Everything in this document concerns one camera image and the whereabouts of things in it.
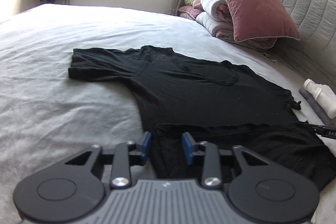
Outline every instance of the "pink pillow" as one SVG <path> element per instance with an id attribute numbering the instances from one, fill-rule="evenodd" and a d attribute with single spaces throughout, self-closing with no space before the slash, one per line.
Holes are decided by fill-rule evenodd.
<path id="1" fill-rule="evenodd" d="M 226 2 L 232 15 L 236 42 L 260 37 L 292 37 L 300 40 L 295 23 L 279 0 Z"/>
<path id="2" fill-rule="evenodd" d="M 182 13 L 187 13 L 192 18 L 196 18 L 201 13 L 200 10 L 194 9 L 191 5 L 180 7 L 178 11 Z"/>
<path id="3" fill-rule="evenodd" d="M 193 8 L 203 11 L 201 0 L 194 0 Z"/>
<path id="4" fill-rule="evenodd" d="M 183 12 L 181 13 L 180 12 L 179 17 L 184 17 L 186 19 L 190 19 L 190 20 L 195 21 L 195 19 L 192 16 L 190 16 L 189 14 L 187 14 L 187 13 L 183 13 Z"/>

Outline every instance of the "folded comforter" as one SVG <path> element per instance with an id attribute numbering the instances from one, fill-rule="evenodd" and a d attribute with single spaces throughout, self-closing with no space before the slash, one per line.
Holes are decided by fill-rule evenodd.
<path id="1" fill-rule="evenodd" d="M 213 19 L 232 23 L 230 10 L 226 0 L 201 0 L 203 10 L 206 11 Z"/>
<path id="2" fill-rule="evenodd" d="M 196 22 L 203 25 L 213 37 L 257 51 L 269 49 L 273 47 L 277 41 L 276 37 L 270 37 L 247 39 L 242 42 L 235 42 L 232 22 L 228 23 L 214 20 L 207 12 L 200 13 L 196 17 Z"/>

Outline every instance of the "black t-shirt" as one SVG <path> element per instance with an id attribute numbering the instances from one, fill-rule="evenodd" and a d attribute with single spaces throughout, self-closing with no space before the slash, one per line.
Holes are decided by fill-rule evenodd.
<path id="1" fill-rule="evenodd" d="M 200 177 L 200 167 L 186 165 L 185 131 L 222 149 L 244 145 L 309 177 L 319 189 L 335 177 L 336 160 L 329 149 L 317 136 L 291 125 L 298 122 L 291 108 L 300 109 L 291 92 L 245 65 L 153 46 L 124 52 L 91 48 L 73 50 L 68 72 L 72 79 L 121 81 L 133 91 L 143 129 L 154 133 L 150 156 L 159 178 Z M 225 181 L 231 179 L 230 172 L 223 174 Z"/>
<path id="2" fill-rule="evenodd" d="M 322 190 L 336 176 L 336 158 L 314 133 L 301 122 L 287 127 L 266 124 L 221 127 L 161 124 L 152 138 L 151 162 L 158 178 L 181 179 L 202 176 L 201 166 L 188 166 L 182 133 L 196 142 L 215 143 L 220 149 L 243 145 L 266 158 L 311 179 Z M 232 180 L 229 166 L 222 166 L 224 182 Z"/>
<path id="3" fill-rule="evenodd" d="M 300 109 L 289 90 L 229 61 L 199 60 L 172 48 L 74 49 L 69 77 L 122 81 L 137 100 L 144 131 L 160 123 L 288 125 Z"/>

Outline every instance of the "metal screw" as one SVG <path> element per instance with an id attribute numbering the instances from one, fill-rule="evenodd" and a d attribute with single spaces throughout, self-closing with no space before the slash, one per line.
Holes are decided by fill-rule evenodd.
<path id="1" fill-rule="evenodd" d="M 112 180 L 112 184 L 115 186 L 123 187 L 126 186 L 129 183 L 129 180 L 124 177 L 117 177 Z"/>
<path id="2" fill-rule="evenodd" d="M 204 184 L 206 186 L 217 186 L 221 183 L 221 180 L 219 178 L 206 178 L 204 180 Z"/>

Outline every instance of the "black mechanical arm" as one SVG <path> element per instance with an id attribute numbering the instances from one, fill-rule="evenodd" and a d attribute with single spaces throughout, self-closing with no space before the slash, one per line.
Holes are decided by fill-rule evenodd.
<path id="1" fill-rule="evenodd" d="M 182 135 L 189 165 L 203 166 L 195 179 L 132 183 L 130 166 L 145 165 L 151 133 L 114 149 L 91 147 L 18 183 L 13 200 L 22 224 L 256 224 L 309 223 L 319 192 L 309 179 L 240 145 L 220 150 Z M 112 165 L 110 183 L 101 182 Z M 223 184 L 221 165 L 232 169 Z"/>

